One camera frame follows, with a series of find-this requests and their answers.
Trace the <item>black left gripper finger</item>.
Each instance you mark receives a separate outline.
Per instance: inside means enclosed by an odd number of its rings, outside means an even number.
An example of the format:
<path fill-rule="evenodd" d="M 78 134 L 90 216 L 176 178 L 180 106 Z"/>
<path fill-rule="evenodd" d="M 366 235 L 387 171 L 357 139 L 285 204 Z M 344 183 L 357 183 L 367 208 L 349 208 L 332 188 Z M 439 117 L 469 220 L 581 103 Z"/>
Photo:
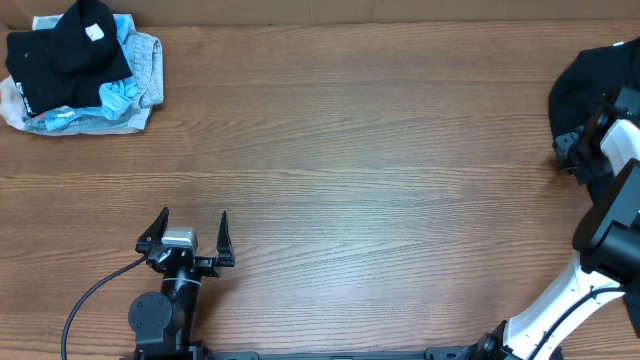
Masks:
<path fill-rule="evenodd" d="M 216 240 L 216 250 L 218 251 L 218 264 L 221 267 L 234 267 L 235 254 L 229 233 L 229 223 L 227 212 L 222 213 L 219 232 Z"/>
<path fill-rule="evenodd" d="M 154 222 L 138 238 L 135 245 L 137 253 L 149 253 L 154 246 L 161 243 L 167 229 L 169 209 L 164 207 Z"/>

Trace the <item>black t-shirt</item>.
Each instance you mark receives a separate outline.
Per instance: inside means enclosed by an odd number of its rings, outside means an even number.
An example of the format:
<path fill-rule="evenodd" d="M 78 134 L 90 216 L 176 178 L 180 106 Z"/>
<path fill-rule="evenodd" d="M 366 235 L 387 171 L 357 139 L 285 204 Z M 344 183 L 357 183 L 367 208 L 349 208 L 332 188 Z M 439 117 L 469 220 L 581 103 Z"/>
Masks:
<path fill-rule="evenodd" d="M 596 202 L 624 165 L 618 151 L 639 146 L 639 41 L 586 49 L 559 76 L 548 98 L 552 138 L 578 128 L 602 132 L 600 175 L 573 175 Z"/>

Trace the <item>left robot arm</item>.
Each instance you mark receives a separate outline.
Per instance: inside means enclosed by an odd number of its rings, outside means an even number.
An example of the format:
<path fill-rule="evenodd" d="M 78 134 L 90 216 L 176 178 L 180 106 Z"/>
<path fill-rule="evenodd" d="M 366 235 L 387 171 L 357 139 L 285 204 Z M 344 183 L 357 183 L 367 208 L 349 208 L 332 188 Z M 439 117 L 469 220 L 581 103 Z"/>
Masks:
<path fill-rule="evenodd" d="M 171 227 L 168 208 L 138 238 L 135 251 L 163 276 L 161 288 L 136 298 L 128 313 L 135 333 L 135 359 L 211 359 L 211 351 L 192 339 L 202 279 L 219 277 L 235 265 L 228 218 L 223 214 L 215 256 L 199 256 L 191 228 Z"/>

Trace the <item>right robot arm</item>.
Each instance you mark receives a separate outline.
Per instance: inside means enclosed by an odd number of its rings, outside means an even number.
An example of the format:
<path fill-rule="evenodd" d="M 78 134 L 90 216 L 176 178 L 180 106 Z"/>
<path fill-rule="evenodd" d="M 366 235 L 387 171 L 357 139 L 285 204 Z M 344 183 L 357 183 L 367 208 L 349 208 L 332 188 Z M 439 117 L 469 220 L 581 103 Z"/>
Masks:
<path fill-rule="evenodd" d="M 523 312 L 459 353 L 461 359 L 557 359 L 559 345 L 607 303 L 639 292 L 639 93 L 603 96 L 583 125 L 555 137 L 562 170 L 608 183 L 578 224 L 563 272 Z"/>

